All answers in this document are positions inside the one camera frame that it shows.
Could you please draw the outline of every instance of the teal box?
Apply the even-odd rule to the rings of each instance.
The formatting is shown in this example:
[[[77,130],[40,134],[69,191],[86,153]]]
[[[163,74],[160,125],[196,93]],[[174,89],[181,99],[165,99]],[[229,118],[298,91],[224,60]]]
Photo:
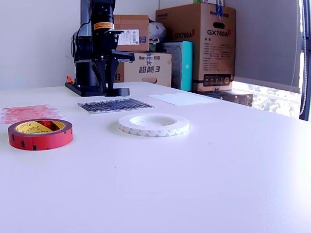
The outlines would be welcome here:
[[[172,88],[183,91],[192,89],[192,42],[172,41],[157,44],[158,52],[172,55]]]

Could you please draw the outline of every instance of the white paper sheet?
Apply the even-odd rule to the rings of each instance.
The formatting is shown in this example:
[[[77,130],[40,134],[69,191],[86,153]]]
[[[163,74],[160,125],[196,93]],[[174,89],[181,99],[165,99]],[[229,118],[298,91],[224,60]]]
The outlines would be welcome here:
[[[188,94],[188,93],[178,93],[178,94],[167,94],[167,95],[155,95],[149,96],[151,98],[161,100],[167,103],[171,103],[177,106],[183,105],[193,105],[201,103],[217,103],[216,100],[211,100],[209,98],[201,97],[198,95]]]

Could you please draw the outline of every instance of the orange object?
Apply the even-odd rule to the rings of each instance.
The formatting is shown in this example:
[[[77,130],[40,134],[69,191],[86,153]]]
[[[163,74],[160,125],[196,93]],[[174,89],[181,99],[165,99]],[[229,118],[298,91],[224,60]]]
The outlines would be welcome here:
[[[74,81],[72,80],[72,77],[70,75],[67,75],[67,83],[74,84]]]
[[[12,147],[21,150],[51,150],[73,140],[72,124],[58,119],[25,120],[8,129]]]

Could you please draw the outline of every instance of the barcode label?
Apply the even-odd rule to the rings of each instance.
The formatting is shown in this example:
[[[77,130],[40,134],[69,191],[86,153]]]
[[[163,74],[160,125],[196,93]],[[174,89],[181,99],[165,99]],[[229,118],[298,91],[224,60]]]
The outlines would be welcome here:
[[[122,30],[118,45],[139,45],[139,30]]]

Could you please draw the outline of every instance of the black robotic arm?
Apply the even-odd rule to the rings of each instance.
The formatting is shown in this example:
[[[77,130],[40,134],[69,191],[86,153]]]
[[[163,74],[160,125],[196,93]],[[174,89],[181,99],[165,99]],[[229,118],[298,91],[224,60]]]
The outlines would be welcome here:
[[[113,11],[115,0],[89,0],[88,14],[92,36],[72,37],[71,52],[76,66],[89,63],[98,85],[81,86],[79,83],[66,84],[68,88],[81,96],[128,96],[128,88],[114,89],[114,79],[120,62],[133,61],[133,53],[116,51],[119,35],[123,31],[115,30]]]

